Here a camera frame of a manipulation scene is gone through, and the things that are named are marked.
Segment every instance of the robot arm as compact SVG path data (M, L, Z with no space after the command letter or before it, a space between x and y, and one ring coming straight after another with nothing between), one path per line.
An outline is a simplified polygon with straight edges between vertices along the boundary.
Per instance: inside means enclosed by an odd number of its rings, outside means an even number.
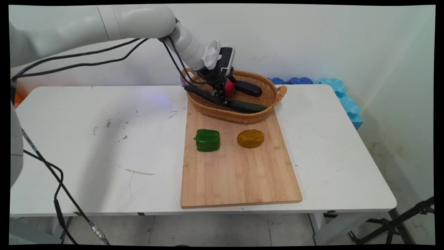
M69 49L125 38L170 36L184 62L193 70L204 67L204 46L163 4L85 6L44 32L17 30L9 22L11 67Z
M183 62L204 79L211 81L233 71L233 47L221 48L220 43L212 41L205 48L162 4L85 6L52 23L44 32L37 32L18 30L9 22L11 67L88 44L125 38L159 38L175 51L172 41ZM11 103L11 187L23 165L21 134Z

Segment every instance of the scratch mark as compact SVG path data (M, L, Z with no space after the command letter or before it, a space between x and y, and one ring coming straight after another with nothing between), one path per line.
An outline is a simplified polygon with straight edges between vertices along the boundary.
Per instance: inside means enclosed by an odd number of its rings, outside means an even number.
M130 178L130 196L131 196L131 200L133 200L133 194L131 193L131 180L133 179L134 173L131 175Z
M173 116L175 116L175 115L177 115L177 113L176 113L176 114L174 114L174 115L172 115L172 116L170 116L170 117L168 117L167 119L170 119L171 117L173 117Z
M145 175L156 175L155 173L137 172L137 171L134 171L134 170L132 170L132 169L125 169L125 170L128 171L128 172L132 172L133 175L134 175L135 173L145 174Z
M135 174L135 173L139 173L139 174L144 174L144 175L156 175L155 173L137 172L137 171L134 171L134 170L132 170L132 169L125 169L125 170L128 171L128 172L133 172L133 174Z

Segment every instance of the tripod stand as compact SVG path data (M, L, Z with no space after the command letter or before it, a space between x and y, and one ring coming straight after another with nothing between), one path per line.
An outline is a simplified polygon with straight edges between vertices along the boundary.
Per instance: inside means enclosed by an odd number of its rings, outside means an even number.
M419 202L413 208L405 211L404 213L400 214L398 217L394 218L391 221L389 221L386 218L383 218L380 220L369 219L366 222L381 224L382 226L380 228L374 230L373 232L369 233L368 235L362 237L361 239L358 239L356 237L356 235L351 231L348 233L349 237L357 245L363 245L363 244L373 240L375 237L378 237L381 234L387 232L387 240L385 241L385 243L391 244L392 239L393 239L393 235L394 234L399 235L399 232L396 230L397 226L399 226L401 223L405 222L406 220L410 219L411 217L413 217L417 214L427 214L427 213L435 214L435 210L433 208L431 208L431 206L434 204L435 204L435 196L432 196L425 201ZM324 214L324 217L329 217L329 218L334 218L336 216L337 215L335 215L335 214Z

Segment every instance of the table leg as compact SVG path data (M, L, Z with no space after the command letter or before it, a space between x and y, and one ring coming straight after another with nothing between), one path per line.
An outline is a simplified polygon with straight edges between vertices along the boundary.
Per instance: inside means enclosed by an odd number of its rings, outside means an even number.
M327 225L324 213L312 213L310 215L311 224L313 225L314 233L317 234L321 228Z
M20 244L61 244L62 240L9 218L9 237Z
M343 213L339 214L336 218L334 218L326 225L324 225L322 221L314 222L312 219L313 228L315 228L315 224L322 226L317 232L315 231L315 235L313 237L314 241L318 246L325 245L328 242L334 240L335 237L339 235L344 235L352 229L358 227L366 220L370 219L372 216L372 213ZM319 215L310 215L310 218L321 220Z

